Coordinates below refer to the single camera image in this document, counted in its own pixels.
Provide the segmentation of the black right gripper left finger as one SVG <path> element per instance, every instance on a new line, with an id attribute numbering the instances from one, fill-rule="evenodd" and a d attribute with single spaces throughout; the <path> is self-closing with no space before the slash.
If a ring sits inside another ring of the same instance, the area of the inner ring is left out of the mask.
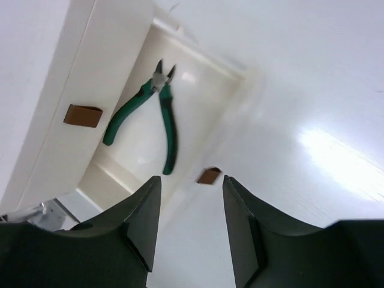
<path id="1" fill-rule="evenodd" d="M 70 230 L 1 225 L 2 287 L 145 287 L 154 265 L 161 178 Z"/>

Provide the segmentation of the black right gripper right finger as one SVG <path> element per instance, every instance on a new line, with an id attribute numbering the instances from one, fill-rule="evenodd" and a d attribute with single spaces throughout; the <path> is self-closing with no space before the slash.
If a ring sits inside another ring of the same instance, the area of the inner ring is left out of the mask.
<path id="1" fill-rule="evenodd" d="M 382 287 L 383 221 L 341 220 L 321 228 L 223 181 L 237 287 Z"/>

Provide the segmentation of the white drawer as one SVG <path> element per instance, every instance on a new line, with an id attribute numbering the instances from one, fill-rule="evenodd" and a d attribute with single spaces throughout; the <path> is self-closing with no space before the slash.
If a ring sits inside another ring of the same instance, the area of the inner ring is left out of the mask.
<path id="1" fill-rule="evenodd" d="M 179 143 L 172 174 L 161 178 L 161 204 L 166 206 L 187 179 L 228 105 L 240 95 L 246 71 L 155 20 L 118 106 L 151 77 L 159 61 L 165 72 L 175 68 L 171 90 Z M 154 95 L 124 121 L 112 145 L 99 144 L 77 191 L 97 209 L 107 209 L 133 194 L 150 177 L 161 175 L 166 155 L 166 132 L 159 99 Z"/>

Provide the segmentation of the white drawer cabinet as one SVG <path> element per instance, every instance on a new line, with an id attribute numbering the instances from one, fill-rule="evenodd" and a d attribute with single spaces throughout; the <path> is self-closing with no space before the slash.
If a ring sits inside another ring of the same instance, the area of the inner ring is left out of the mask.
<path id="1" fill-rule="evenodd" d="M 1 212 L 74 191 L 154 18 L 151 1 L 1 2 Z"/>

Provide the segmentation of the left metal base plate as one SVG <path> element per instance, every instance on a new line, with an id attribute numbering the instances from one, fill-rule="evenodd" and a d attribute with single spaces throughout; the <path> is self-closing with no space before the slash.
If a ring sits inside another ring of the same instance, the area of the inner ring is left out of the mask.
<path id="1" fill-rule="evenodd" d="M 1 215 L 1 224 L 24 222 L 50 232 L 70 230 L 79 224 L 78 219 L 56 199 Z"/>

